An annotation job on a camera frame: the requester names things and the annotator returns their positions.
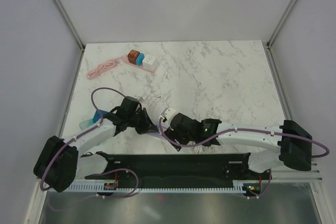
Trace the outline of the purple power strip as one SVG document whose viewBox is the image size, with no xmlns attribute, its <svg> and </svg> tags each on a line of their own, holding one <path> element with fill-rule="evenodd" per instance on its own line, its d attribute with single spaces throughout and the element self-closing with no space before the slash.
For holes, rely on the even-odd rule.
<svg viewBox="0 0 336 224">
<path fill-rule="evenodd" d="M 165 136 L 163 136 L 161 134 L 161 131 L 160 131 L 159 128 L 157 128 L 157 129 L 158 129 L 158 132 L 148 132 L 147 134 L 150 135 L 150 136 L 152 136 L 152 137 L 159 138 L 159 139 L 161 139 L 163 141 L 167 141 L 167 137 L 165 137 Z"/>
</svg>

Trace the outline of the blue cube plug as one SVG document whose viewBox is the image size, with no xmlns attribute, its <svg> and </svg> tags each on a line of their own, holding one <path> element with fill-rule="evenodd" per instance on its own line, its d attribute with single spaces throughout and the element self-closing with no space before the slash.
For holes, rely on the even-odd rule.
<svg viewBox="0 0 336 224">
<path fill-rule="evenodd" d="M 92 118 L 92 122 L 93 124 L 95 124 L 96 122 L 101 120 L 101 115 L 106 115 L 108 113 L 108 111 L 104 111 L 104 110 L 97 110 Z"/>
</svg>

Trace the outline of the teal power strip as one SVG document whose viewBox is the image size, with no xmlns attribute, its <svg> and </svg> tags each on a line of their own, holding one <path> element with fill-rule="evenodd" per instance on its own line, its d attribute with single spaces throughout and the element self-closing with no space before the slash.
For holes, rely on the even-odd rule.
<svg viewBox="0 0 336 224">
<path fill-rule="evenodd" d="M 97 121 L 94 119 L 88 119 L 88 120 L 82 121 L 79 124 L 79 127 L 81 130 L 85 130 L 86 128 L 92 127 L 96 122 Z"/>
</svg>

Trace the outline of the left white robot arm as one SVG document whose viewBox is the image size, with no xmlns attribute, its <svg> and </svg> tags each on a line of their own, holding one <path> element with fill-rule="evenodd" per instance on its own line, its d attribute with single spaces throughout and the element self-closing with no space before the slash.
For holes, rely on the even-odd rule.
<svg viewBox="0 0 336 224">
<path fill-rule="evenodd" d="M 50 137 L 33 169 L 40 178 L 40 189 L 57 192 L 66 190 L 74 180 L 99 174 L 111 178 L 115 165 L 104 152 L 87 156 L 86 153 L 104 141 L 117 136 L 127 128 L 139 134 L 157 133 L 145 108 L 132 97 L 125 97 L 120 106 L 108 113 L 98 112 L 100 118 L 85 130 L 65 138 Z"/>
</svg>

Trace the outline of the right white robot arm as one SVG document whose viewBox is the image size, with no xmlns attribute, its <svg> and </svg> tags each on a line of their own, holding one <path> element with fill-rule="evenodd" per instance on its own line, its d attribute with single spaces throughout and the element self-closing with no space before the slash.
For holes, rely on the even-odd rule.
<svg viewBox="0 0 336 224">
<path fill-rule="evenodd" d="M 260 152 L 244 155 L 240 172 L 245 178 L 281 165 L 303 172 L 311 170 L 312 137 L 295 121 L 252 127 L 219 119 L 197 121 L 173 109 L 162 113 L 162 117 L 169 125 L 165 135 L 178 147 L 232 144 L 261 148 Z"/>
</svg>

